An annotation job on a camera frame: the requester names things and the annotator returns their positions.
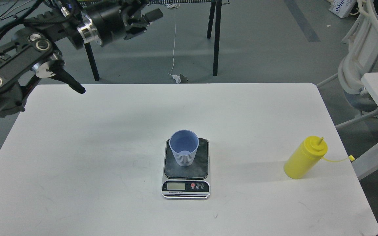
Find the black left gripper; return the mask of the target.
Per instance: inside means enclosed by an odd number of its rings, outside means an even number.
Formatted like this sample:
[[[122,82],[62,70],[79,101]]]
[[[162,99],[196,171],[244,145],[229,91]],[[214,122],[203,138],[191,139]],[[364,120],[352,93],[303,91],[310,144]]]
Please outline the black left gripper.
[[[127,13],[132,6],[130,0],[104,0],[93,5],[93,24],[100,46],[119,39],[129,40],[139,36],[146,32],[146,26],[164,16],[160,9],[154,9],[145,14],[137,10],[130,14],[129,18]]]

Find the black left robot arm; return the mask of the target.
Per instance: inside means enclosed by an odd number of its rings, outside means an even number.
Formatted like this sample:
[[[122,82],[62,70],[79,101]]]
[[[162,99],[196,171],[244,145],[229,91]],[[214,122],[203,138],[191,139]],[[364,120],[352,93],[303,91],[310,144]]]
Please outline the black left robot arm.
[[[105,46],[132,39],[163,17],[146,14],[146,0],[100,0],[83,7],[78,0],[38,0],[23,16],[0,28],[0,117],[25,111],[27,98],[41,79],[54,79],[83,94],[85,88],[64,70],[56,42],[75,47]]]

